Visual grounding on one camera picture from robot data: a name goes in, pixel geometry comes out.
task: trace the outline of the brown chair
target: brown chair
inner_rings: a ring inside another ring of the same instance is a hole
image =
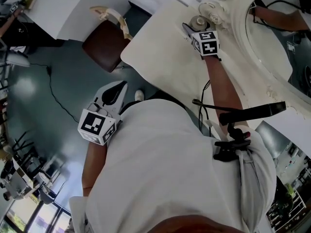
[[[112,72],[121,62],[120,55],[129,43],[120,27],[106,20],[89,35],[82,48],[102,69]]]

